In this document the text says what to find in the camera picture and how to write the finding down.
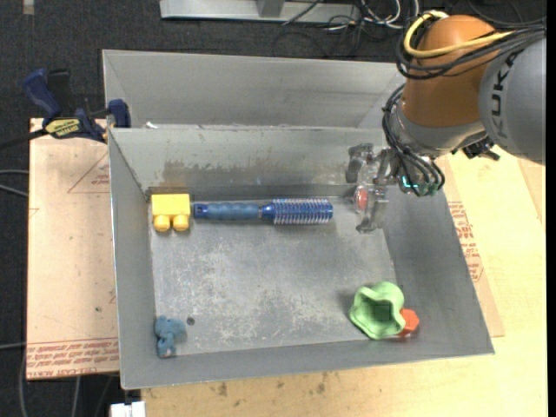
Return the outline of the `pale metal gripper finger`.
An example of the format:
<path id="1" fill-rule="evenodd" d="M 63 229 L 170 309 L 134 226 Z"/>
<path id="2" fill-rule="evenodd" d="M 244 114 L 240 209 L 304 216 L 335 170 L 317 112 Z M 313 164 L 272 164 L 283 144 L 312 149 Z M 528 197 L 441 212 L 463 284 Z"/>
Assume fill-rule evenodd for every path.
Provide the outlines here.
<path id="1" fill-rule="evenodd" d="M 374 145 L 371 142 L 361 143 L 348 149 L 349 161 L 346 169 L 346 182 L 356 183 L 364 164 L 374 160 Z"/>
<path id="2" fill-rule="evenodd" d="M 372 199 L 358 201 L 358 212 L 361 214 L 361 223 L 356 226 L 360 233 L 370 233 L 382 228 L 386 217 L 388 199 Z"/>

